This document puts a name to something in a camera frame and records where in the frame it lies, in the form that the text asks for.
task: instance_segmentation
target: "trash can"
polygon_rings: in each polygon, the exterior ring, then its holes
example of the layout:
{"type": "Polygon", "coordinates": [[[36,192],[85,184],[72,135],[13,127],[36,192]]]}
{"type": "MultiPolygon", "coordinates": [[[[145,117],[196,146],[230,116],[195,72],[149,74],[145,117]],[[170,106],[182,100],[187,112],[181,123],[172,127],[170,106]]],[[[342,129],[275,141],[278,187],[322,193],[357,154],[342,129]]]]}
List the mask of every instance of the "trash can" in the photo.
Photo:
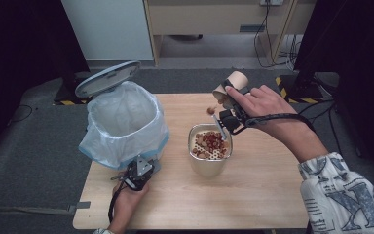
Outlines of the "trash can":
{"type": "Polygon", "coordinates": [[[88,103],[87,133],[79,150],[99,164],[124,169],[135,157],[160,159],[169,139],[158,99],[130,81],[139,61],[125,62],[86,79],[75,90],[88,103]]]}

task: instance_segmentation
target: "person's left hand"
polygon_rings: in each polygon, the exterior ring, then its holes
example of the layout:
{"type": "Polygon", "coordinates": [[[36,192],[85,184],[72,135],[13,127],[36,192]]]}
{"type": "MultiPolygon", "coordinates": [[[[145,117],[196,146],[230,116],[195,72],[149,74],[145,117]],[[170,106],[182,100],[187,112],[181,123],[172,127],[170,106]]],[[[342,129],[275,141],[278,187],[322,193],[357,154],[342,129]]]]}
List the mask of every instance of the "person's left hand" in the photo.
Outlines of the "person's left hand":
{"type": "MultiPolygon", "coordinates": [[[[117,184],[114,187],[112,194],[118,190],[119,186],[120,184],[117,184]]],[[[120,195],[118,195],[118,198],[114,204],[114,218],[111,224],[108,226],[108,230],[115,234],[124,234],[136,207],[145,194],[147,194],[149,189],[150,187],[148,181],[141,191],[133,191],[128,187],[121,190],[120,195]]]]}

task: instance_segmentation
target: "trash can lid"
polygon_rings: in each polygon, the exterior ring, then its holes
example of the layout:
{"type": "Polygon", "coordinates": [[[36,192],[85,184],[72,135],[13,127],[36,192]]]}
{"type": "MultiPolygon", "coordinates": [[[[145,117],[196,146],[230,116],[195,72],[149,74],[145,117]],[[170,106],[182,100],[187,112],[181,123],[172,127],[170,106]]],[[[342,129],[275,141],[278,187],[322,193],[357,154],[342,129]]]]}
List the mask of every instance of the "trash can lid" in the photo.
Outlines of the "trash can lid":
{"type": "Polygon", "coordinates": [[[140,65],[140,61],[128,61],[98,72],[79,84],[75,89],[75,95],[78,98],[87,98],[114,89],[130,80],[140,65]]]}

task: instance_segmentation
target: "person's right hand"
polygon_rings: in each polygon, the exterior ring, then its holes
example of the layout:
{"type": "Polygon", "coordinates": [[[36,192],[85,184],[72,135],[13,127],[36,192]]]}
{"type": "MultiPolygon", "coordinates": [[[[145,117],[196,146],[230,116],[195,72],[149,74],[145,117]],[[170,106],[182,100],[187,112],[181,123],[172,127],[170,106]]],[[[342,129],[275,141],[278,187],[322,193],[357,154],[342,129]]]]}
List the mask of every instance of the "person's right hand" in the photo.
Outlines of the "person's right hand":
{"type": "MultiPolygon", "coordinates": [[[[226,86],[226,92],[250,117],[269,114],[297,112],[279,94],[263,85],[253,88],[250,93],[242,95],[233,87],[226,86]]],[[[294,119],[269,120],[258,129],[281,141],[296,156],[299,162],[328,153],[318,136],[309,127],[294,119]]]]}

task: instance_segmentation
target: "cup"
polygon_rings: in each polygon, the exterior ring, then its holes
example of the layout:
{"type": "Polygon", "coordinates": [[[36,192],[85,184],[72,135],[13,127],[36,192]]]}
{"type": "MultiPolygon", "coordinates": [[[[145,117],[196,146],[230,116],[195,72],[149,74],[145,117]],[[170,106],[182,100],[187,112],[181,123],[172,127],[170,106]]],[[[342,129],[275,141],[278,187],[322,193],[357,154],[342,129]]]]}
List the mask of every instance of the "cup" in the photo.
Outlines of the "cup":
{"type": "MultiPolygon", "coordinates": [[[[227,79],[237,89],[241,90],[247,86],[247,77],[239,71],[234,71],[227,79]]],[[[214,97],[218,100],[218,103],[222,104],[225,109],[232,109],[233,105],[227,97],[227,93],[223,86],[220,84],[215,90],[212,91],[214,97]]]]}
{"type": "Polygon", "coordinates": [[[196,153],[193,152],[194,148],[198,148],[196,135],[201,135],[207,132],[220,133],[219,129],[215,124],[200,124],[194,126],[190,130],[190,134],[188,137],[188,150],[190,153],[190,165],[193,171],[202,177],[212,178],[218,176],[223,172],[227,159],[232,155],[233,143],[232,136],[230,135],[230,133],[225,132],[225,141],[227,143],[224,144],[227,146],[222,147],[226,149],[226,151],[222,154],[223,157],[219,158],[215,156],[217,152],[219,152],[218,150],[216,150],[214,154],[211,154],[210,158],[200,158],[199,156],[197,156],[196,153]]]}

